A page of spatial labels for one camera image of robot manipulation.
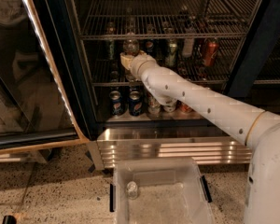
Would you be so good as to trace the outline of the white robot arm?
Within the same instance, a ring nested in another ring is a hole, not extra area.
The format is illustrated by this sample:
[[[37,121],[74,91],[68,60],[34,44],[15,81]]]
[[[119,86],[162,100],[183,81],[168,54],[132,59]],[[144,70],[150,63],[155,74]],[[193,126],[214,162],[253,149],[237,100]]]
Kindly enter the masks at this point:
[[[244,224],[280,224],[280,115],[185,80],[144,52],[120,62],[161,105],[181,101],[252,150]]]

